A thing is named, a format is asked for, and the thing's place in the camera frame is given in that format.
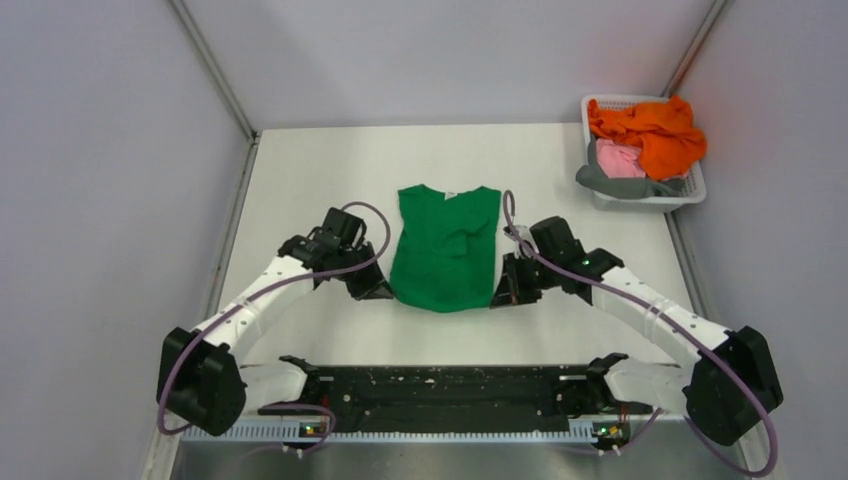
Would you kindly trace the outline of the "green t shirt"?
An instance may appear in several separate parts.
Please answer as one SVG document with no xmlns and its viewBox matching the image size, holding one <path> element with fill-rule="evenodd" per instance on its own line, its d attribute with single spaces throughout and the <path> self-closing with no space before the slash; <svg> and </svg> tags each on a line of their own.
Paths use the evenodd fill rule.
<svg viewBox="0 0 848 480">
<path fill-rule="evenodd" d="M 461 193 L 424 184 L 399 190 L 403 228 L 390 271 L 397 300 L 437 313 L 486 308 L 501 198 L 485 186 Z"/>
</svg>

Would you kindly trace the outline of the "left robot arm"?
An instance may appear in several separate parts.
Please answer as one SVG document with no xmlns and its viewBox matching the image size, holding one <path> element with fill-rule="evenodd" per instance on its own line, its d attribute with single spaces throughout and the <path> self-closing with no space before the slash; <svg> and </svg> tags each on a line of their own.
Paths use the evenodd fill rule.
<svg viewBox="0 0 848 480">
<path fill-rule="evenodd" d="M 164 339 L 156 401 L 157 427 L 172 413 L 188 427 L 213 436 L 226 433 L 246 411 L 287 404 L 308 413 L 319 404 L 320 386 L 294 360 L 248 365 L 252 348 L 297 300 L 322 283 L 345 284 L 354 300 L 391 299 L 394 293 L 378 259 L 383 248 L 366 239 L 365 221 L 348 207 L 328 209 L 307 235 L 286 240 L 256 279 L 231 302 L 190 330 Z"/>
</svg>

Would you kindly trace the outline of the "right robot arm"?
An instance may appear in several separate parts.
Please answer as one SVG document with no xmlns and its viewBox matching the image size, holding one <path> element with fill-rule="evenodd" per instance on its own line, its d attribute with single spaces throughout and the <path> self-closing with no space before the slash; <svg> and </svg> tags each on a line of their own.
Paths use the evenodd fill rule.
<svg viewBox="0 0 848 480">
<path fill-rule="evenodd" d="M 562 217 L 530 228 L 507 225 L 516 249 L 503 257 L 491 307 L 532 304 L 546 290 L 575 295 L 662 350 L 671 364 L 614 353 L 594 360 L 589 404 L 612 412 L 623 402 L 686 417 L 707 439 L 730 446 L 784 401 L 765 337 L 732 330 L 689 311 L 639 279 L 603 248 L 587 251 Z"/>
</svg>

